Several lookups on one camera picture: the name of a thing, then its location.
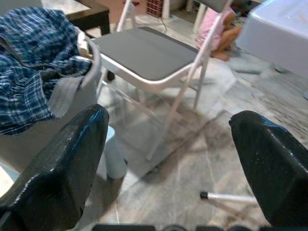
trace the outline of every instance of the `metal rod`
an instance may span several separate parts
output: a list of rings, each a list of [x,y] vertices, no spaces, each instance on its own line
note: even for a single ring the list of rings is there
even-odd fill
[[[117,29],[116,29],[117,32],[119,32],[123,29],[127,14],[129,13],[130,5],[132,4],[131,2],[132,2],[132,0],[126,0],[126,2],[125,2],[124,9],[123,9],[119,24],[117,25]]]
[[[202,200],[215,200],[215,201],[225,201],[225,202],[236,202],[243,204],[254,204],[257,205],[258,202],[253,196],[236,196],[228,194],[218,194],[202,191],[200,193],[200,198]]]
[[[145,113],[146,115],[148,115],[149,117],[153,118],[157,123],[159,123],[159,125],[162,125],[163,122],[156,117],[156,114],[151,111],[150,109],[146,108],[145,106],[143,106],[142,104],[138,103],[137,101],[135,101],[134,99],[132,99],[131,97],[129,97],[128,95],[126,95],[124,92],[120,91],[119,89],[115,88],[114,86],[112,86],[111,84],[108,84],[107,82],[102,80],[102,84],[104,84],[106,87],[108,87],[109,89],[114,90],[119,96],[123,97],[127,102],[131,103],[132,105],[134,105],[135,107],[139,108],[140,110],[143,111],[143,113]]]

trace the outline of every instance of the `chair leg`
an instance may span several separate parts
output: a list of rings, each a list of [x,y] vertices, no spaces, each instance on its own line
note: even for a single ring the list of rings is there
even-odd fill
[[[256,198],[253,196],[235,196],[235,195],[218,194],[205,191],[200,192],[200,198],[202,200],[236,202],[236,203],[253,204],[253,205],[258,204]]]
[[[100,77],[100,81],[98,82],[98,86],[96,88],[96,97],[98,98],[101,94],[102,88],[103,88],[103,81],[105,81],[105,79],[107,78],[108,75],[108,70],[104,69],[101,77]]]
[[[183,85],[183,87],[181,88],[181,90],[180,90],[180,92],[179,92],[177,98],[175,99],[174,103],[172,104],[171,110],[170,110],[170,112],[168,113],[167,118],[166,118],[166,120],[165,120],[165,122],[164,122],[163,131],[162,131],[162,133],[160,134],[159,138],[158,138],[158,139],[156,140],[156,142],[154,143],[154,145],[152,146],[152,148],[150,149],[149,154],[146,156],[146,159],[147,159],[148,161],[151,161],[151,160],[152,160],[152,158],[153,158],[153,156],[154,156],[154,154],[155,154],[155,151],[156,151],[157,147],[159,146],[159,144],[160,144],[161,141],[163,140],[165,133],[168,131],[168,129],[169,129],[171,123],[172,123],[173,115],[174,115],[174,114],[176,113],[176,111],[177,111],[177,108],[178,108],[178,106],[179,106],[179,104],[180,104],[180,102],[181,102],[181,100],[182,100],[182,97],[183,97],[183,95],[184,95],[184,93],[185,93],[185,91],[186,91],[186,89],[187,89],[188,84],[189,84],[189,83],[187,82],[187,84],[184,84],[184,85]]]
[[[197,94],[196,94],[196,97],[195,97],[194,103],[193,103],[193,110],[194,111],[196,111],[197,107],[198,107],[198,103],[199,103],[199,99],[200,99],[200,94],[201,94],[202,86],[203,86],[203,81],[204,81],[204,78],[205,78],[207,64],[208,64],[208,58],[206,58],[206,60],[204,61],[203,65],[201,67],[201,73],[200,73],[200,78],[199,78],[198,90],[197,90]]]

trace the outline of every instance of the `pink clothing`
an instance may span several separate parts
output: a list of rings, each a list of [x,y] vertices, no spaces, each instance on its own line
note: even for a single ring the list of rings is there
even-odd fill
[[[228,16],[230,13],[234,13],[234,11],[231,9],[231,7],[229,7],[229,9],[225,12],[225,14],[222,17],[221,23],[217,26],[214,38],[213,38],[213,43],[212,43],[212,51],[215,51],[218,48],[219,42],[220,42],[220,37],[222,35],[222,32],[225,30],[225,26],[223,24],[226,16]],[[210,29],[212,28],[216,17],[218,16],[219,13],[217,13],[216,11],[208,8],[203,22],[200,26],[199,29],[199,37],[197,39],[197,48],[201,48],[204,40],[207,38]]]

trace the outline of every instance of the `table leg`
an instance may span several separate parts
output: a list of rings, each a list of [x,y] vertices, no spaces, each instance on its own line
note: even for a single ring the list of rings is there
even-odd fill
[[[198,9],[198,14],[197,14],[196,20],[195,20],[194,25],[193,25],[193,32],[195,34],[198,33],[200,24],[202,23],[202,20],[203,20],[204,14],[205,14],[205,10],[206,10],[206,6],[203,5],[202,3],[200,3],[200,7]]]
[[[170,16],[170,0],[164,0],[163,19],[169,19]]]
[[[103,24],[100,25],[101,35],[110,34],[110,24],[109,24],[109,14],[108,13],[104,14],[101,22],[103,22]],[[109,81],[114,80],[115,79],[114,73],[108,71],[107,79]]]
[[[187,12],[191,12],[193,11],[193,0],[187,0],[187,3],[186,3],[186,11]]]
[[[304,93],[304,98],[305,98],[306,100],[308,100],[308,91],[306,91],[306,92]]]

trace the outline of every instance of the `child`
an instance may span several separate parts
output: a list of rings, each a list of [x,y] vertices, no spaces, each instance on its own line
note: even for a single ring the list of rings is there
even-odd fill
[[[197,39],[198,48],[201,48],[204,40],[207,38],[217,16],[218,13],[216,11],[210,8],[207,9],[199,29],[199,37]],[[232,27],[231,23],[235,20],[235,16],[234,11],[230,7],[223,15],[221,23],[218,25],[213,37],[212,57],[223,61],[229,60],[229,56],[224,54],[223,51],[231,49],[231,44],[233,44],[242,30],[240,26]]]

